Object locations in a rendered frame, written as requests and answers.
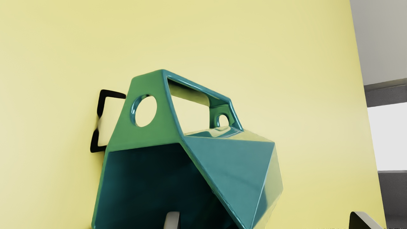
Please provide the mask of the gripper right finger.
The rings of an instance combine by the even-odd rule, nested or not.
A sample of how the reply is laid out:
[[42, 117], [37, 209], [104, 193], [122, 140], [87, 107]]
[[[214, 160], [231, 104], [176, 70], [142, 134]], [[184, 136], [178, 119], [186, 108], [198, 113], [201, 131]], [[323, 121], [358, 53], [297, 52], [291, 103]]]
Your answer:
[[351, 212], [349, 229], [384, 229], [365, 212]]

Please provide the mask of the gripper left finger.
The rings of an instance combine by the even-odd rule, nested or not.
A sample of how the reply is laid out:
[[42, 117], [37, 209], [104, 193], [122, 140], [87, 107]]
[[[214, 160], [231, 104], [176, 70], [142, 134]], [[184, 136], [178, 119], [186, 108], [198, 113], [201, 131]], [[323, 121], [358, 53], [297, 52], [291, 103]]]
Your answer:
[[164, 229], [180, 229], [180, 212], [167, 213]]

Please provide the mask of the teal faceted mug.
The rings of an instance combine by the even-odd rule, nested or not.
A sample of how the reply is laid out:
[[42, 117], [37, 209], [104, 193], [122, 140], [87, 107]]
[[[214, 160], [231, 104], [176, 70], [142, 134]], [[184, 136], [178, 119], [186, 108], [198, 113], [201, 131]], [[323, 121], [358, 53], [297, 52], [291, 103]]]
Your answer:
[[166, 70], [134, 77], [105, 151], [92, 229], [265, 229], [283, 191], [275, 142], [243, 129], [231, 100]]

